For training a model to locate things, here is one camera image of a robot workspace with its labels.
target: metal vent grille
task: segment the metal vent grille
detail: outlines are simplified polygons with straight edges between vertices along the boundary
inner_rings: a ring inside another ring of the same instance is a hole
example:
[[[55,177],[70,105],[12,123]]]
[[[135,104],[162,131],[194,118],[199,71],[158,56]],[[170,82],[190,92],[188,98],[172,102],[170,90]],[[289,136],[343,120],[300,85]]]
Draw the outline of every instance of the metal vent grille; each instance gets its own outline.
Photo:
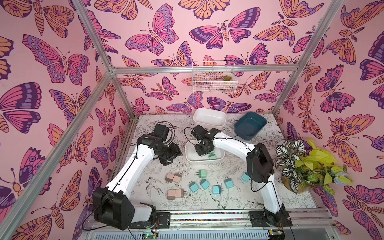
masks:
[[[136,240],[143,232],[133,232]],[[131,240],[129,232],[98,232],[95,240]],[[267,240],[268,230],[160,231],[158,240]]]

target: white plastic container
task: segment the white plastic container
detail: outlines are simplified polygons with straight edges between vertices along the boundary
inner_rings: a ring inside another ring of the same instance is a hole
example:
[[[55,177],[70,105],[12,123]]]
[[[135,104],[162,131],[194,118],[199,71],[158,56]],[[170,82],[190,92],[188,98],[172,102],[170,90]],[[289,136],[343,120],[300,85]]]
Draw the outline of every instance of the white plastic container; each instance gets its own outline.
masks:
[[[197,140],[191,140],[193,144],[197,144]],[[190,142],[185,144],[185,157],[191,164],[207,164],[219,162],[225,157],[225,151],[221,148],[215,148],[216,159],[210,160],[209,154],[199,156],[195,150],[195,146]]]
[[[207,130],[210,130],[213,127],[222,130],[226,120],[227,115],[225,112],[208,108],[198,108],[193,115],[195,126],[200,125]]]

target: potted plant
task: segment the potted plant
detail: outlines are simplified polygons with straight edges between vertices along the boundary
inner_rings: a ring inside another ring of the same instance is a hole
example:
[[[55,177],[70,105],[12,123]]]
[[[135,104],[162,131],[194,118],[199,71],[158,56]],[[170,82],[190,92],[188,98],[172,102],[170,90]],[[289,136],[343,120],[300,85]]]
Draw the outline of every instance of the potted plant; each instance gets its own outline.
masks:
[[[313,149],[309,152],[301,139],[286,141],[276,147],[276,168],[283,167],[281,180],[289,190],[302,193],[315,186],[323,186],[326,192],[334,195],[331,183],[352,183],[346,165],[336,165],[335,157],[327,150],[316,147],[312,139],[307,142]]]

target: plant pot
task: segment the plant pot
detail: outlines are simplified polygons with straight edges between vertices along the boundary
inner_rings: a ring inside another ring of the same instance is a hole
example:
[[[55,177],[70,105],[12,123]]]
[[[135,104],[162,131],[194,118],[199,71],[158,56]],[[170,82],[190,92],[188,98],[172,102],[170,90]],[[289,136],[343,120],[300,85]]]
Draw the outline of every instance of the plant pot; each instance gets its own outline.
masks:
[[[281,176],[281,182],[284,184],[284,186],[291,192],[294,192],[292,189],[291,189],[291,186],[289,184],[289,177],[284,177],[284,176]],[[315,186],[317,185],[314,185],[312,183],[307,183],[307,182],[301,182],[299,184],[299,187],[297,188],[297,193],[303,193],[303,192],[307,192],[309,190],[311,190],[312,188],[314,188]]]

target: butterfly wallpaper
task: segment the butterfly wallpaper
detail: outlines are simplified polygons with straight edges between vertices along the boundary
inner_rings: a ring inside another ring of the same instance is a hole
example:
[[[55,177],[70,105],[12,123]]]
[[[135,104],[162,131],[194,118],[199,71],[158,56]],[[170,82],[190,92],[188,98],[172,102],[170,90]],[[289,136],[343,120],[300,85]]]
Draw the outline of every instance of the butterfly wallpaper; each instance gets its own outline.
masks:
[[[83,1],[112,65],[124,68],[296,64],[329,2]],[[13,159],[0,170],[1,222],[106,68],[72,1],[0,5],[0,156]],[[313,190],[347,240],[384,236],[383,10],[384,0],[345,0],[276,116],[287,139],[313,138],[347,165],[351,186],[334,196]],[[291,74],[237,72],[234,93],[192,92],[190,73],[117,77],[134,114],[236,114],[270,112]],[[90,195],[110,179],[131,121],[116,88],[99,96],[12,239],[79,239]]]
[[[84,39],[87,33],[84,35],[78,14],[68,1],[16,0],[0,1],[0,5],[0,19],[8,23],[0,28],[1,223],[106,69],[101,61],[96,62],[95,50],[87,50],[92,49],[92,42]],[[100,39],[118,38],[101,24],[95,21]],[[110,175],[122,145],[119,130],[126,132],[131,120],[117,117],[113,133],[104,136],[96,108],[127,112],[110,83],[12,239],[79,238],[82,231],[76,222],[83,212],[88,213],[93,190],[107,183],[106,174]],[[92,151],[105,145],[109,151],[106,159],[112,162],[107,167],[92,158]],[[32,222],[38,224],[37,230],[28,232],[26,226]]]
[[[205,55],[232,58],[237,65],[272,64],[276,55],[294,59],[328,5],[322,0],[92,0],[86,8],[96,16],[94,25],[113,66],[125,67],[124,55],[140,66],[161,67],[191,66]]]
[[[286,138],[312,138],[347,166],[352,185],[312,194],[346,240],[384,238],[383,9],[384,1],[344,1],[277,115]]]

